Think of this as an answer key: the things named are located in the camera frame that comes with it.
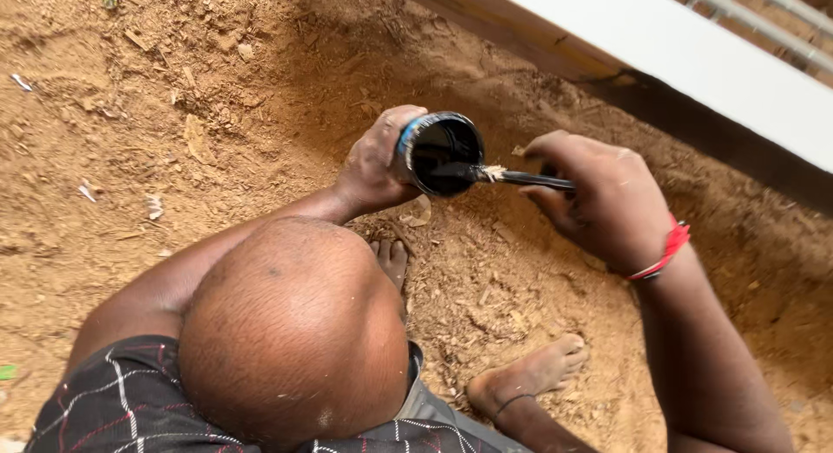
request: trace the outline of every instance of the brush handle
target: brush handle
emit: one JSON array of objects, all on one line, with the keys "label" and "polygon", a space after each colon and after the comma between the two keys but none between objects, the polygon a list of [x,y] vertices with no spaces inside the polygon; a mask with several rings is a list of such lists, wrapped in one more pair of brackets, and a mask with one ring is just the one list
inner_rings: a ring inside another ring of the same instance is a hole
[{"label": "brush handle", "polygon": [[543,174],[528,174],[520,171],[501,172],[501,178],[498,181],[512,184],[538,184],[540,186],[549,186],[553,190],[559,191],[576,190],[576,185],[572,181],[559,180]]}]

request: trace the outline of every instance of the sandy soil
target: sandy soil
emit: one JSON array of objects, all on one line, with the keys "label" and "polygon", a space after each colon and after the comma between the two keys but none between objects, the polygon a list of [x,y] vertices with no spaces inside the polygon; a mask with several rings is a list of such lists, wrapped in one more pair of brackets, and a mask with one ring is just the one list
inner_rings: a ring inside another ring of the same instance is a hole
[{"label": "sandy soil", "polygon": [[[643,154],[797,450],[832,450],[831,220],[408,1],[206,1],[0,0],[0,364],[17,366],[0,381],[0,436],[26,437],[98,302],[171,250],[328,184],[379,109],[413,103],[472,118],[507,167],[534,168],[513,147],[558,127]],[[187,115],[205,122],[208,164],[187,147]],[[161,197],[158,220],[145,194]],[[400,214],[351,227],[392,236]],[[514,187],[399,224],[417,252],[409,327],[432,389],[471,412],[470,377],[575,331],[591,359],[543,404],[602,450],[664,450],[629,289]]]}]

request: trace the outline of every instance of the bare foot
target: bare foot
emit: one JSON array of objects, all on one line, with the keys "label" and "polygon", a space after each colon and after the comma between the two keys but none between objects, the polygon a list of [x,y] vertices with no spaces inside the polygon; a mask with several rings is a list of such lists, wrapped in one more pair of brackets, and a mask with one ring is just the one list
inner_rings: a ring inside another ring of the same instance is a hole
[{"label": "bare foot", "polygon": [[494,420],[495,413],[504,403],[518,394],[566,388],[572,374],[589,356],[583,347],[581,336],[564,335],[515,362],[487,370],[474,377],[466,387],[469,401]]},{"label": "bare foot", "polygon": [[405,245],[397,240],[390,244],[389,240],[373,241],[370,248],[376,254],[381,270],[385,271],[387,277],[393,281],[399,292],[402,291],[402,284],[405,282],[405,267],[408,266],[408,252]]}]

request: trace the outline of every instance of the paint can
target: paint can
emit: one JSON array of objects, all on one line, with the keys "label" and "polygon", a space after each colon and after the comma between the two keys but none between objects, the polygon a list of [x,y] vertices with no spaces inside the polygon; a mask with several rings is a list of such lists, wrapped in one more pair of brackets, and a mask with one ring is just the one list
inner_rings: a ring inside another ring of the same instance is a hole
[{"label": "paint can", "polygon": [[423,193],[450,198],[472,182],[435,177],[431,172],[449,162],[482,164],[484,157],[483,139],[472,121],[453,111],[440,111],[420,116],[402,129],[394,162],[401,178]]}]

